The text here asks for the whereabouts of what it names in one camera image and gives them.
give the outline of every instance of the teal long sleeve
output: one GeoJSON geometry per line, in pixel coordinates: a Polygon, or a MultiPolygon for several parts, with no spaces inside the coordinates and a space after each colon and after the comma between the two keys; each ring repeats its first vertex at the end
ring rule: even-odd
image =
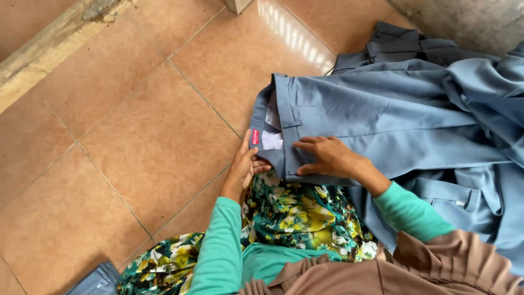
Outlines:
{"type": "Polygon", "coordinates": [[[241,208],[218,197],[205,232],[187,295],[235,294],[241,287],[241,208]]]}
{"type": "Polygon", "coordinates": [[[455,230],[429,203],[395,182],[375,203],[390,226],[422,242],[455,230]]]}

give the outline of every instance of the brown hijab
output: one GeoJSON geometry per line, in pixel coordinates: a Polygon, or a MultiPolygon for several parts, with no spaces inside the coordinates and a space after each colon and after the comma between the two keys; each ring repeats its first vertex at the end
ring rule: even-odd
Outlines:
{"type": "Polygon", "coordinates": [[[524,295],[521,277],[495,246],[462,230],[427,243],[400,232],[385,260],[332,262],[327,255],[287,263],[268,285],[252,280],[240,295],[524,295]]]}

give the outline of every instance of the gray wall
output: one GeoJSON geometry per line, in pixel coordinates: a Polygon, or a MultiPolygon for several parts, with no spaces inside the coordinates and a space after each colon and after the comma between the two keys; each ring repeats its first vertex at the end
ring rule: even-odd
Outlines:
{"type": "Polygon", "coordinates": [[[503,55],[524,40],[524,0],[389,0],[425,34],[503,55]]]}

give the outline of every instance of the green floral fabric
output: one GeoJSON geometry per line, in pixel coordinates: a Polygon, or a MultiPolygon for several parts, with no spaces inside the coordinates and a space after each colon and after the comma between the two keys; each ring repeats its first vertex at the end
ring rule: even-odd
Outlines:
{"type": "MultiPolygon", "coordinates": [[[[288,183],[271,170],[256,175],[242,206],[242,249],[254,242],[337,251],[343,261],[373,259],[377,243],[337,186],[288,183]]],[[[117,295],[185,294],[204,233],[170,238],[131,262],[117,295]]]]}

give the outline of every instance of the person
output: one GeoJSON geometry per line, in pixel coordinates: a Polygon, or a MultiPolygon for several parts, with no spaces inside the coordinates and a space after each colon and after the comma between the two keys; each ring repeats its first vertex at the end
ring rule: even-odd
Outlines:
{"type": "Polygon", "coordinates": [[[341,187],[279,180],[255,156],[257,149],[249,149],[249,135],[231,162],[207,231],[143,253],[122,273],[116,294],[524,295],[521,278],[509,273],[509,260],[494,246],[455,229],[336,137],[301,138],[294,147],[316,162],[298,175],[358,181],[398,231],[394,254],[374,259],[376,240],[341,187]],[[239,202],[246,190],[242,228],[239,202]]]}

